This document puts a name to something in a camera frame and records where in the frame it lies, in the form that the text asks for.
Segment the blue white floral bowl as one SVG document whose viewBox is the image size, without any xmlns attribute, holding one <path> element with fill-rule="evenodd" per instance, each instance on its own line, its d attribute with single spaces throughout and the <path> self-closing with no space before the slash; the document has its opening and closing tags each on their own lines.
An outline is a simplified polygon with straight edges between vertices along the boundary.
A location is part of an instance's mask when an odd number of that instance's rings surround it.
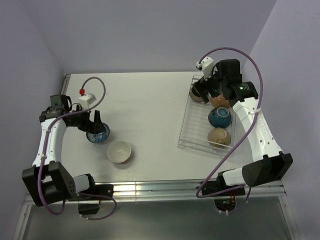
<svg viewBox="0 0 320 240">
<path fill-rule="evenodd" d="M 103 132 L 96 134 L 86 132 L 86 138 L 89 142 L 93 144 L 101 144 L 108 139 L 108 137 L 110 136 L 110 128 L 106 123 L 103 123 L 103 125 L 105 127 L 105 131 Z"/>
</svg>

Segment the large tan pink-outside bowl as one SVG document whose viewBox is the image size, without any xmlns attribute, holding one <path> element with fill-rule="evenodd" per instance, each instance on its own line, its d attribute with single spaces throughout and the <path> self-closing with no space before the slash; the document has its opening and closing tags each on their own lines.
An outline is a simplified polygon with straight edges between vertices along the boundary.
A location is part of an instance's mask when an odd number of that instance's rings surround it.
<svg viewBox="0 0 320 240">
<path fill-rule="evenodd" d="M 226 108 L 226 109 L 231 108 L 229 101 L 227 99 L 225 99 L 222 94 L 220 94 L 219 96 L 216 96 L 216 97 L 211 96 L 209 101 L 215 108 L 221 108 L 221 107 Z"/>
</svg>

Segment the small tan patterned bowl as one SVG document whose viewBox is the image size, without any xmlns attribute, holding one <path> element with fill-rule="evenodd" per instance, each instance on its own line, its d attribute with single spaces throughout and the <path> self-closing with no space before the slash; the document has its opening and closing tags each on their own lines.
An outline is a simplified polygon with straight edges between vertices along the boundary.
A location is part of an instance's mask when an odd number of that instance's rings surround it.
<svg viewBox="0 0 320 240">
<path fill-rule="evenodd" d="M 193 85 L 189 89 L 189 96 L 195 102 L 198 102 L 198 103 L 203 102 L 202 97 L 199 95 L 199 93 L 196 91 Z"/>
</svg>

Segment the white plain bowl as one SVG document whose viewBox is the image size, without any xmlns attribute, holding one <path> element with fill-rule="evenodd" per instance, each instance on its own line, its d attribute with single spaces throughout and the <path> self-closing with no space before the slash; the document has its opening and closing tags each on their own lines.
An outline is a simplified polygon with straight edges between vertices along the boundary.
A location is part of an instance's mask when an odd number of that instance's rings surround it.
<svg viewBox="0 0 320 240">
<path fill-rule="evenodd" d="M 106 154 L 109 160 L 116 164 L 126 162 L 132 153 L 131 145 L 124 140 L 113 141 L 107 148 Z"/>
</svg>

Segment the tan blue-outside bowl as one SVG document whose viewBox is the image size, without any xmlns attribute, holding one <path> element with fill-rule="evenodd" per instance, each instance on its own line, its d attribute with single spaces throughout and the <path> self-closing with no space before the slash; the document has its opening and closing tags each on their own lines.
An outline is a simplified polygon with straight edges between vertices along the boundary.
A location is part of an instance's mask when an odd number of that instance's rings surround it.
<svg viewBox="0 0 320 240">
<path fill-rule="evenodd" d="M 226 129 L 232 123 L 232 114 L 225 107 L 214 108 L 208 114 L 208 121 L 215 128 Z"/>
</svg>

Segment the black glossy bowl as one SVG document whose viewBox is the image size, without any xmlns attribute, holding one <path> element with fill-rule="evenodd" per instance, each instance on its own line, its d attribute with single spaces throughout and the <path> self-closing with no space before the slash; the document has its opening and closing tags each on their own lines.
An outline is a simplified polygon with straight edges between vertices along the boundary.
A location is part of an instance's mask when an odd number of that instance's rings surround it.
<svg viewBox="0 0 320 240">
<path fill-rule="evenodd" d="M 231 136 L 224 128 L 216 127 L 208 133 L 207 140 L 212 147 L 223 148 L 230 144 Z"/>
</svg>

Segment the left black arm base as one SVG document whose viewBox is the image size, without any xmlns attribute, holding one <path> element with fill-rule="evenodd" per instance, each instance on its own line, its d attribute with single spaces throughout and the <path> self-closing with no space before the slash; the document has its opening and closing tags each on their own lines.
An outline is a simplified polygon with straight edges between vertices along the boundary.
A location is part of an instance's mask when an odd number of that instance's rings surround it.
<svg viewBox="0 0 320 240">
<path fill-rule="evenodd" d="M 86 191 L 84 194 L 79 193 L 75 197 L 68 199 L 69 203 L 78 204 L 78 213 L 88 216 L 89 218 L 100 218 L 107 213 L 108 207 L 103 201 L 114 205 L 112 200 L 114 186 L 112 184 L 98 184 L 93 192 Z"/>
</svg>

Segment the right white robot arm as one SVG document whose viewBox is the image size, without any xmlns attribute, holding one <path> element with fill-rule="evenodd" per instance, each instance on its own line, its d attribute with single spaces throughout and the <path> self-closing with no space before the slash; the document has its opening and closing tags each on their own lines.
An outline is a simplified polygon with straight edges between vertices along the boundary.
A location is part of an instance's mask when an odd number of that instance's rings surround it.
<svg viewBox="0 0 320 240">
<path fill-rule="evenodd" d="M 252 163 L 219 174 L 217 191 L 227 195 L 236 185 L 255 187 L 280 181 L 293 163 L 292 155 L 283 153 L 276 142 L 260 107 L 262 95 L 252 82 L 242 80 L 239 60 L 216 63 L 205 57 L 196 68 L 203 76 L 193 84 L 194 89 L 205 103 L 209 101 L 207 94 L 214 97 L 222 94 L 228 100 L 245 130 L 252 152 Z"/>
</svg>

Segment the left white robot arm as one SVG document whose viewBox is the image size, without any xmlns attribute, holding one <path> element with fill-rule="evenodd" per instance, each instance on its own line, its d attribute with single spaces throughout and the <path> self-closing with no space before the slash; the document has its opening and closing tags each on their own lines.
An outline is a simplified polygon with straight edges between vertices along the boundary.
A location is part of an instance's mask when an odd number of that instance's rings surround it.
<svg viewBox="0 0 320 240">
<path fill-rule="evenodd" d="M 37 155 L 32 166 L 22 172 L 22 180 L 38 207 L 71 200 L 78 193 L 86 200 L 96 197 L 98 188 L 89 173 L 73 177 L 62 165 L 62 145 L 68 127 L 90 134 L 105 130 L 99 110 L 95 110 L 94 120 L 90 120 L 89 107 L 95 100 L 94 94 L 83 94 L 73 110 L 69 96 L 52 95 L 51 105 L 39 116 L 41 139 Z"/>
</svg>

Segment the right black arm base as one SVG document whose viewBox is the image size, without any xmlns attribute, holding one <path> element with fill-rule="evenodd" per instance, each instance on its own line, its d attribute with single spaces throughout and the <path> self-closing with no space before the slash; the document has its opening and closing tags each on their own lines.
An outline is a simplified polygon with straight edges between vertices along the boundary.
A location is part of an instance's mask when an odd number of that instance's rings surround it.
<svg viewBox="0 0 320 240">
<path fill-rule="evenodd" d="M 216 208 L 220 211 L 233 211 L 236 208 L 236 197 L 245 195 L 243 186 L 228 186 L 225 183 L 218 183 L 217 180 L 207 182 L 201 189 L 201 195 L 212 195 L 223 197 L 214 200 Z"/>
</svg>

